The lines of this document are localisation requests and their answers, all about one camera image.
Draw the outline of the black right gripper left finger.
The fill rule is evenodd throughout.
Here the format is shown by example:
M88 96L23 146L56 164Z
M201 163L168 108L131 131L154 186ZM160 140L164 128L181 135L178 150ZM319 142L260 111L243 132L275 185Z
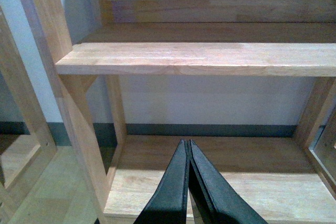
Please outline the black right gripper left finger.
M190 157L181 140L156 191L135 223L186 223Z

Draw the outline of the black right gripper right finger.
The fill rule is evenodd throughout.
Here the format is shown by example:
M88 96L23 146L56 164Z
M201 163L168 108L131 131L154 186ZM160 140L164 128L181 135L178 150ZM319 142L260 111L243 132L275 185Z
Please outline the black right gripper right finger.
M266 223L215 168L197 144L189 140L188 187L203 223Z

